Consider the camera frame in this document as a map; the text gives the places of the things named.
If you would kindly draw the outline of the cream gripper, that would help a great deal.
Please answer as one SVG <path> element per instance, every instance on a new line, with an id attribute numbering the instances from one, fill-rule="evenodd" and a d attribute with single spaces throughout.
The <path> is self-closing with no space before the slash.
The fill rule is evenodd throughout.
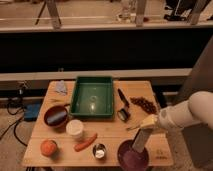
<path id="1" fill-rule="evenodd" d="M 138 153 L 143 152 L 146 142 L 152 134 L 152 130 L 154 134 L 166 133 L 166 130 L 159 122 L 158 116 L 154 114 L 148 115 L 146 118 L 144 118 L 140 123 L 140 127 L 142 129 L 138 130 L 132 144 L 132 148 Z"/>

